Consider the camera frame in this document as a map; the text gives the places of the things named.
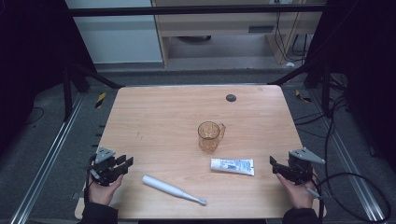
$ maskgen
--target wooden table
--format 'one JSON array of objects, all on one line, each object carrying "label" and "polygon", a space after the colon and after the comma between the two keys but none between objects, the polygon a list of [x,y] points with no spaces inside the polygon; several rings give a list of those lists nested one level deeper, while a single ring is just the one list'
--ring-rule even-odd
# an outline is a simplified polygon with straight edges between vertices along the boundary
[{"label": "wooden table", "polygon": [[[198,146],[206,120],[227,127],[213,154]],[[110,205],[132,219],[283,217],[291,205],[269,156],[287,164],[288,151],[302,147],[282,90],[259,85],[122,88],[100,145],[134,157]],[[211,171],[211,158],[253,159],[255,175]],[[204,197],[207,206],[148,187],[144,175]],[[76,217],[83,206],[80,199]]]}]

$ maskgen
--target white stick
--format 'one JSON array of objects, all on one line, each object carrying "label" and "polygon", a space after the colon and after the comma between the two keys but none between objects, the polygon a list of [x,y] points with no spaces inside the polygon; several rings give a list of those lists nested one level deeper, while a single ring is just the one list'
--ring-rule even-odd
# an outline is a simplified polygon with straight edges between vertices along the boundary
[{"label": "white stick", "polygon": [[159,189],[165,193],[176,196],[178,198],[188,199],[193,202],[200,203],[201,205],[206,205],[206,199],[195,198],[195,197],[191,196],[190,194],[184,192],[183,190],[178,189],[172,185],[166,184],[166,183],[162,182],[161,180],[158,180],[151,176],[148,176],[148,175],[143,176],[143,183],[150,187],[153,187],[155,189]]}]

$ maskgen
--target cup handle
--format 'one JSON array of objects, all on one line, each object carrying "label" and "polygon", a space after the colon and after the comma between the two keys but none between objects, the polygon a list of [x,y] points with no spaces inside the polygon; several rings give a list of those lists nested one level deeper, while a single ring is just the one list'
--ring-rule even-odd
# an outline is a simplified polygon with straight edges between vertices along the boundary
[{"label": "cup handle", "polygon": [[220,127],[219,140],[221,140],[224,136],[225,125],[221,123],[221,124],[219,124],[219,127]]}]

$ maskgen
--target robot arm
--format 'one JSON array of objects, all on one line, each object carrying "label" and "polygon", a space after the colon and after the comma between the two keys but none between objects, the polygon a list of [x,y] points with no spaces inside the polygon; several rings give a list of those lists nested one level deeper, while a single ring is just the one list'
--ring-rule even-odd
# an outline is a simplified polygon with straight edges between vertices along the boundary
[{"label": "robot arm", "polygon": [[282,174],[286,179],[294,182],[295,185],[311,181],[313,175],[311,161],[320,164],[325,163],[325,160],[312,153],[306,147],[289,152],[289,166],[277,163],[276,160],[270,156],[270,164],[273,166],[273,173]]},{"label": "robot arm", "polygon": [[114,157],[116,152],[104,147],[99,147],[97,154],[90,157],[87,168],[87,181],[84,189],[84,202],[89,201],[90,184],[88,183],[89,175],[92,180],[102,186],[109,186],[117,180],[120,175],[128,174],[128,168],[134,164],[134,158],[126,160],[122,155],[117,159]]}]

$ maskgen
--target gray floor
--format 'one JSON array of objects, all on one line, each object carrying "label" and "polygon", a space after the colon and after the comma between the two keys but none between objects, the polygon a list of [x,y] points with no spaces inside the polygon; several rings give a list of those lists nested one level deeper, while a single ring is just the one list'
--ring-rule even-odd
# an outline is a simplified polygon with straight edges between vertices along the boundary
[{"label": "gray floor", "polygon": [[[298,42],[296,49],[301,48]],[[262,35],[252,36],[212,36],[206,42],[196,39],[174,38],[169,54],[170,60],[166,68],[136,68],[121,73],[103,72],[102,75],[124,85],[188,85],[188,84],[233,84],[233,83],[267,83],[283,77],[292,68],[285,64],[277,64]],[[295,94],[304,76],[290,81],[283,91],[294,119],[319,112],[318,104],[301,100]],[[62,223],[65,220],[77,222],[74,209],[77,204],[83,182],[84,172],[81,167],[96,150],[100,141],[100,133],[110,112],[117,91],[111,90],[95,80],[89,79],[92,87],[89,93],[76,93],[74,100],[81,97],[82,104],[76,119],[67,133],[56,160],[49,166],[50,172],[39,189],[34,205],[28,211],[28,219],[33,223]],[[306,91],[300,89],[304,96],[316,99],[319,89]],[[106,98],[101,108],[95,108],[96,100],[101,92]],[[332,98],[341,95],[332,91]],[[61,85],[43,91],[35,98],[35,109],[21,133],[14,139],[9,153],[0,163],[0,223],[8,223],[17,211],[23,198],[35,181],[42,162],[46,159],[51,144],[56,139],[63,125],[64,104]],[[298,119],[296,123],[310,120]],[[324,157],[327,133],[326,119],[319,119],[307,125],[298,125],[303,145],[310,148],[320,157]],[[396,205],[393,193],[396,188],[396,175],[390,170],[383,158],[371,157],[369,146],[361,134],[353,113],[342,107],[335,112],[334,123],[336,133],[332,135],[328,150],[329,173],[335,174],[356,167],[358,172],[370,178],[385,193],[392,207]],[[350,159],[339,148],[345,148]],[[319,176],[324,176],[323,166],[316,165]],[[340,177],[332,181],[332,188],[337,198],[353,212],[367,218],[367,211],[375,207],[364,208],[362,198],[356,192],[361,189],[353,186],[349,177]],[[374,192],[383,213],[386,207]],[[362,223],[345,212],[333,199],[325,199],[327,216],[325,223]],[[269,220],[269,223],[280,223],[280,220]],[[388,223],[396,223],[392,216]]]}]

